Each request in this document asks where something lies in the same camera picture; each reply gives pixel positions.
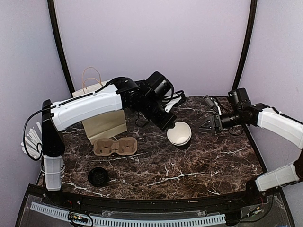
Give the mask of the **cream paper bag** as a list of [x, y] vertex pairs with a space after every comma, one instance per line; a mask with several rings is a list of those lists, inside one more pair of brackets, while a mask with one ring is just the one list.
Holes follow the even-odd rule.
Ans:
[[[98, 78], [85, 78], [85, 72], [93, 69], [97, 72]], [[93, 92], [103, 86], [106, 81], [102, 81], [101, 74], [92, 66], [87, 67], [82, 74], [82, 88], [72, 93], [73, 97], [81, 96], [86, 93]], [[111, 138], [120, 133], [127, 131], [125, 112], [123, 110], [108, 112], [94, 116], [82, 121], [87, 138], [91, 144], [94, 144], [98, 139]]]

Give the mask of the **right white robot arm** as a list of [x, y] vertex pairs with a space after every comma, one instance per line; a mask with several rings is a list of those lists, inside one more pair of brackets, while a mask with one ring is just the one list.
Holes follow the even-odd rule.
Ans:
[[[303, 124], [285, 116], [276, 108], [259, 103], [242, 110], [207, 117], [198, 128], [203, 132], [216, 134], [236, 125], [254, 125], [269, 130], [303, 149]], [[303, 180], [303, 155], [286, 165], [271, 172], [258, 176], [253, 185], [242, 194], [242, 202], [252, 205], [260, 197], [260, 192], [271, 188], [301, 182]]]

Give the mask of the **brown cardboard cup carrier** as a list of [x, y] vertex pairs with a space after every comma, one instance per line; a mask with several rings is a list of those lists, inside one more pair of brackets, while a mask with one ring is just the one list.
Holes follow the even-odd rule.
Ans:
[[133, 155], [137, 152], [136, 138], [125, 137], [118, 140], [99, 139], [94, 143], [93, 152], [97, 156], [110, 156], [114, 153], [122, 156]]

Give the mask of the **black paper coffee cup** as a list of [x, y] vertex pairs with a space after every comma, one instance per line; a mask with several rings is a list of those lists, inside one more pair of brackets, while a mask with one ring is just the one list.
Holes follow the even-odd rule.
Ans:
[[168, 129], [167, 137], [178, 149], [187, 149], [191, 143], [192, 131], [185, 122], [176, 122], [174, 128]]

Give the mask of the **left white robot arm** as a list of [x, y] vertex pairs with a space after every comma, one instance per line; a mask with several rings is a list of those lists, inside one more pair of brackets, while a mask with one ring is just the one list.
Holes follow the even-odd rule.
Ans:
[[176, 116], [165, 109], [165, 105], [171, 102], [164, 99], [168, 92], [174, 92], [172, 83], [155, 72], [146, 80], [117, 77], [96, 91], [78, 97], [56, 103], [44, 101], [42, 109], [28, 119], [39, 113], [42, 115], [42, 142], [36, 148], [39, 158], [43, 160], [49, 200], [56, 206], [63, 206], [67, 202], [66, 194], [60, 191], [61, 162], [65, 152], [61, 135], [63, 130], [91, 117], [127, 108], [141, 113], [161, 130], [173, 128]]

